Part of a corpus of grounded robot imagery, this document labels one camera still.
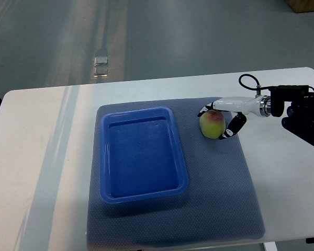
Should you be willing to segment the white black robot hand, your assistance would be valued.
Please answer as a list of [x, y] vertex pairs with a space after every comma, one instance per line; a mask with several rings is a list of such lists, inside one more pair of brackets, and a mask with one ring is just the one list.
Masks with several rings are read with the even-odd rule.
[[257, 116], [264, 116], [264, 99], [265, 96], [258, 96], [256, 98], [249, 97], [229, 97], [220, 98], [205, 105], [199, 114], [199, 118], [209, 110], [215, 110], [219, 112], [235, 112], [237, 115], [226, 124], [224, 133], [218, 138], [224, 140], [235, 136], [246, 123], [246, 115], [253, 113]]

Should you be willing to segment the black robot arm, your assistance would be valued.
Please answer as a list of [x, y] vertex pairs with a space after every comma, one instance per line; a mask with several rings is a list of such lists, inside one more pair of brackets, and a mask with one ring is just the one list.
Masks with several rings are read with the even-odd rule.
[[282, 126], [314, 146], [314, 88], [308, 85], [268, 86], [273, 117], [287, 116]]

